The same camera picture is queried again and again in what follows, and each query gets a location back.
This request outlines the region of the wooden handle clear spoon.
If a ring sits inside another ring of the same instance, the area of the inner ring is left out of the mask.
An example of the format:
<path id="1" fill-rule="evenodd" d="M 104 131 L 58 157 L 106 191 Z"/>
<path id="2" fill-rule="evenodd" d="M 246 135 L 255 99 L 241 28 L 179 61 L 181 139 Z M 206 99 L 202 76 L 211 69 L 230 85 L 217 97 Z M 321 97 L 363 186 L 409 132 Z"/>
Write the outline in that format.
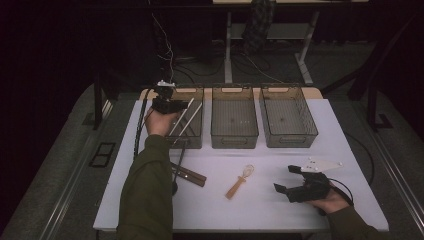
<path id="1" fill-rule="evenodd" d="M 237 177 L 237 181 L 233 184 L 233 186 L 227 191 L 225 197 L 227 199 L 232 199 L 236 194 L 240 186 L 246 181 L 246 179 L 254 172 L 253 165 L 246 165 L 242 171 L 242 174 Z"/>

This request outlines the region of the smoky clear plastic bin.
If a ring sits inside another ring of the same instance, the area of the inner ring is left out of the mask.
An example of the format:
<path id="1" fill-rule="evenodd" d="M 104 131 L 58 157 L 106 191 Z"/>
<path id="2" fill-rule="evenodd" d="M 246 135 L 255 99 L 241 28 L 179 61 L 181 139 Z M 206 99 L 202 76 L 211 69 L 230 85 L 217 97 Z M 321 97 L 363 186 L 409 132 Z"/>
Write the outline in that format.
<path id="1" fill-rule="evenodd" d="M 318 130 L 297 84 L 262 84 L 259 103 L 268 148 L 309 148 Z"/>
<path id="2" fill-rule="evenodd" d="M 154 88 L 157 96 L 152 108 L 161 114 L 179 113 L 167 136 L 175 149 L 202 147 L 203 99 L 201 85 L 176 85 L 160 81 Z"/>
<path id="3" fill-rule="evenodd" d="M 212 88 L 211 141 L 214 149 L 254 149 L 259 136 L 253 88 L 220 84 Z"/>

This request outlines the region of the person's right hand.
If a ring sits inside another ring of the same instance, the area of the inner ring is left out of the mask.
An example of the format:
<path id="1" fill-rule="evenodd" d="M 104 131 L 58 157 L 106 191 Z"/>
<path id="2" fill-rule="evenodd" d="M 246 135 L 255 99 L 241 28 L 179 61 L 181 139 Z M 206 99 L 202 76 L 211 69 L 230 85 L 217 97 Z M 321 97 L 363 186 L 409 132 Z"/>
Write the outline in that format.
<path id="1" fill-rule="evenodd" d="M 308 204 L 323 210 L 326 214 L 337 212 L 349 206 L 349 203 L 333 189 L 324 199 L 311 200 L 308 201 Z"/>

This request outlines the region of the desk with white legs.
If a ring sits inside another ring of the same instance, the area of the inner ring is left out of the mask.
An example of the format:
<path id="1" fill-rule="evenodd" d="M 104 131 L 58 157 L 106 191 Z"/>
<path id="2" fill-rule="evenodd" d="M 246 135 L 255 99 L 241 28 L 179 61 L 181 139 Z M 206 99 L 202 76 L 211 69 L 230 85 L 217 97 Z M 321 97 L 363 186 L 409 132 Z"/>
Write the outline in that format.
<path id="1" fill-rule="evenodd" d="M 305 63 L 305 58 L 312 42 L 312 36 L 316 29 L 320 13 L 329 7 L 342 6 L 362 6 L 367 4 L 369 0 L 275 0 L 278 7 L 284 8 L 312 8 L 310 20 L 306 23 L 273 23 L 270 28 L 269 39 L 273 40 L 301 40 L 303 47 L 299 52 L 294 54 L 298 70 L 301 74 L 303 82 L 307 86 L 313 85 L 309 68 Z M 231 41 L 241 38 L 242 24 L 232 22 L 232 10 L 227 10 L 226 20 L 226 40 L 225 40 L 225 58 L 224 58 L 224 75 L 225 82 L 233 82 L 232 60 L 231 60 Z"/>

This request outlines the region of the black metal stand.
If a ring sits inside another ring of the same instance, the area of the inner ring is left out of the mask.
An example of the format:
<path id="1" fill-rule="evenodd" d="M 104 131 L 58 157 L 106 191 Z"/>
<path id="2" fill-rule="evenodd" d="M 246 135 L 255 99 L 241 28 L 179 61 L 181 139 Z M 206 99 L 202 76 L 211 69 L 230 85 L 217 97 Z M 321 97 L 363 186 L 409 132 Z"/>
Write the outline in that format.
<path id="1" fill-rule="evenodd" d="M 321 93 L 326 95 L 342 85 L 352 81 L 353 84 L 347 93 L 350 100 L 359 101 L 365 93 L 367 95 L 366 122 L 374 132 L 380 128 L 391 128 L 392 125 L 386 117 L 382 117 L 382 122 L 376 122 L 377 111 L 377 91 L 379 80 L 376 78 L 378 71 L 382 68 L 385 59 L 393 50 L 395 44 L 400 39 L 404 31 L 416 18 L 417 14 L 411 14 L 402 20 L 397 27 L 392 26 L 392 31 L 384 35 L 375 45 L 369 58 L 358 69 L 347 74 L 341 79 L 321 89 Z"/>
<path id="2" fill-rule="evenodd" d="M 94 75 L 94 130 L 103 120 L 103 106 L 106 100 L 116 100 L 119 95 L 119 82 L 112 71 L 102 71 Z"/>

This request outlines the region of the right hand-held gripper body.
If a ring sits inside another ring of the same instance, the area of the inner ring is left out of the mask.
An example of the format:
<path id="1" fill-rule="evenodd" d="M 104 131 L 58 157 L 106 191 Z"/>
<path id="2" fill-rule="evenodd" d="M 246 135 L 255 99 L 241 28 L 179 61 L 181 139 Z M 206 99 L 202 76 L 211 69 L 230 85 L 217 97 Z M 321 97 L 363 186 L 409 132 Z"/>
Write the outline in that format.
<path id="1" fill-rule="evenodd" d="M 309 157 L 302 165 L 300 175 L 304 182 L 299 187 L 289 188 L 288 199 L 290 202 L 305 202 L 324 199 L 330 191 L 330 181 L 324 171 L 341 168 L 341 162 Z"/>

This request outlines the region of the dark plaid cloth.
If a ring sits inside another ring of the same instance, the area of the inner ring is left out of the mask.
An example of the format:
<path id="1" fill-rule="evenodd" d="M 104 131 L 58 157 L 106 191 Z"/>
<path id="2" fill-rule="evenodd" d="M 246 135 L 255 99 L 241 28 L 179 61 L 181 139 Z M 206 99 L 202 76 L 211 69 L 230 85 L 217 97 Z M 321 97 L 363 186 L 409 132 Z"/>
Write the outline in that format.
<path id="1" fill-rule="evenodd" d="M 251 1 L 250 17 L 242 33 L 245 54 L 254 54 L 264 46 L 273 22 L 276 5 L 276 0 Z"/>

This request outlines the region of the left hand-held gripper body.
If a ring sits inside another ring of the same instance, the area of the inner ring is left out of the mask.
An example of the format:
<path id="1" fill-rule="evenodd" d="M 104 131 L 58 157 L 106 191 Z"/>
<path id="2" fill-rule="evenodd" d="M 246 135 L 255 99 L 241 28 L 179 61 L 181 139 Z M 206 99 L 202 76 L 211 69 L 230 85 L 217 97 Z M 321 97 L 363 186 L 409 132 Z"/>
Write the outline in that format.
<path id="1" fill-rule="evenodd" d="M 175 89 L 174 83 L 159 81 L 154 88 L 157 96 L 152 100 L 152 108 L 161 114 L 177 113 L 178 104 L 172 99 Z"/>

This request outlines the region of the person's left hand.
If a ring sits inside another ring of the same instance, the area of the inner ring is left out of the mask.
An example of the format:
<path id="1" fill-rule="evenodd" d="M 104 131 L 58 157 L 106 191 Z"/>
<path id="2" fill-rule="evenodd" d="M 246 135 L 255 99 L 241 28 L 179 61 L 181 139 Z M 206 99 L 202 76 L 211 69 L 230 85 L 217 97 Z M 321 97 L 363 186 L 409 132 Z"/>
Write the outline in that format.
<path id="1" fill-rule="evenodd" d="M 145 117 L 147 133 L 149 135 L 166 136 L 170 131 L 173 121 L 178 117 L 178 113 L 162 114 L 150 108 Z"/>

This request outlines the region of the metal rail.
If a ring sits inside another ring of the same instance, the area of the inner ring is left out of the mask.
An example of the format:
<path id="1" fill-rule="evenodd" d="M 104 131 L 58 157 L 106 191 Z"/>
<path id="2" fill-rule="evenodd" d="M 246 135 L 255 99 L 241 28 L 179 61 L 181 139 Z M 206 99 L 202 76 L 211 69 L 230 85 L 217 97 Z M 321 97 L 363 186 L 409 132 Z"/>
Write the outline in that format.
<path id="1" fill-rule="evenodd" d="M 95 111 L 100 111 L 100 118 L 107 118 L 112 108 L 109 100 L 99 107 L 81 101 L 69 115 L 43 166 L 43 185 L 49 187 L 53 205 L 48 210 L 39 240 L 55 239 L 100 133 L 95 124 Z"/>
<path id="2" fill-rule="evenodd" d="M 374 154 L 372 189 L 390 229 L 413 229 L 424 236 L 424 143 L 409 128 L 366 126 Z"/>

